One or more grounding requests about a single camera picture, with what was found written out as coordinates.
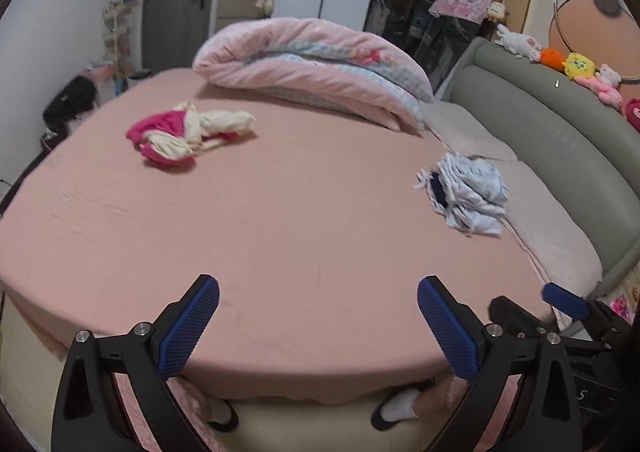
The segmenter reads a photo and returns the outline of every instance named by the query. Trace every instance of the blue gripper pad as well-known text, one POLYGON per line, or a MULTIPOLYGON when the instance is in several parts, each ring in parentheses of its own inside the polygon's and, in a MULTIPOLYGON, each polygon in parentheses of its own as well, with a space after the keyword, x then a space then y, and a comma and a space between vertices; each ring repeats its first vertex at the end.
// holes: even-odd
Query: blue gripper pad
POLYGON ((589 315, 586 301, 557 284, 547 284, 542 289, 542 300, 574 320, 584 320, 589 315))
POLYGON ((218 282, 210 275, 201 275, 182 300, 175 303, 184 307, 181 312, 172 312, 170 305, 162 313, 171 313, 175 320, 158 344, 158 373, 163 380, 182 372, 219 301, 218 282))
POLYGON ((459 304, 436 276, 418 285, 418 307, 438 341, 453 372, 473 380, 484 359, 481 321, 468 306, 459 304))

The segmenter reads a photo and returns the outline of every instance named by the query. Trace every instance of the red plush toy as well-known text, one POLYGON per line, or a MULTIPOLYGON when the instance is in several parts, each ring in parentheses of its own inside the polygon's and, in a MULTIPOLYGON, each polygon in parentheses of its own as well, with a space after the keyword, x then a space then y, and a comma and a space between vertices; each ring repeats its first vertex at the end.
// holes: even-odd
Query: red plush toy
POLYGON ((632 98, 626 105, 625 115, 626 120, 640 132, 640 100, 638 98, 632 98))

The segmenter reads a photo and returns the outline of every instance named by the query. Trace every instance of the circular wall decoration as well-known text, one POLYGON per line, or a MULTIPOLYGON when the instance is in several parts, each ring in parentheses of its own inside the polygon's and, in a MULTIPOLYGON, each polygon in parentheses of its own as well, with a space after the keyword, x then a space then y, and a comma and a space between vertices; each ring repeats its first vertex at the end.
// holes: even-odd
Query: circular wall decoration
POLYGON ((640 84, 640 28, 620 0, 556 0, 549 44, 607 63, 623 83, 640 84))

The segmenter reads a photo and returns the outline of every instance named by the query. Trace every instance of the black shoe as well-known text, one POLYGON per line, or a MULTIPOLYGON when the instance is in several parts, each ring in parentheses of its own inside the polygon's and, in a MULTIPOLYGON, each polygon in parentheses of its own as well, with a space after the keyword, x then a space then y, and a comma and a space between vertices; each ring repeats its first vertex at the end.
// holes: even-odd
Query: black shoe
POLYGON ((209 425, 216 432, 231 432, 238 427, 238 413, 234 410, 231 404, 227 400, 222 400, 226 403, 226 406, 231 410, 231 420, 228 423, 217 423, 215 421, 207 421, 207 425, 209 425))
POLYGON ((419 382, 417 384, 403 385, 402 387, 394 388, 387 395, 387 397, 382 401, 382 403, 378 405, 378 408, 373 411, 373 414, 371 415, 371 426, 374 429, 379 430, 380 432, 384 432, 385 430, 389 430, 395 427, 402 420, 400 419, 398 421, 387 421, 386 419, 383 419, 380 412, 382 411, 382 407, 385 405, 385 403, 389 402, 393 397, 397 396, 398 394, 400 394, 401 392, 409 388, 416 388, 422 393, 425 390, 428 390, 429 388, 433 387, 433 385, 435 385, 435 381, 433 378, 431 378, 430 380, 419 382))

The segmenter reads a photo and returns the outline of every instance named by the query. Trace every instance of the bed headboard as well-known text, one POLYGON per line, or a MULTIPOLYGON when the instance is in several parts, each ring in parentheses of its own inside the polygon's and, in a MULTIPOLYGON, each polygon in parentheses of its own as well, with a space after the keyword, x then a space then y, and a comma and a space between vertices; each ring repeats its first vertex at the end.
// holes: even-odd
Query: bed headboard
POLYGON ((564 75, 475 39, 444 100, 529 165, 593 244, 615 286, 640 258, 640 134, 564 75))

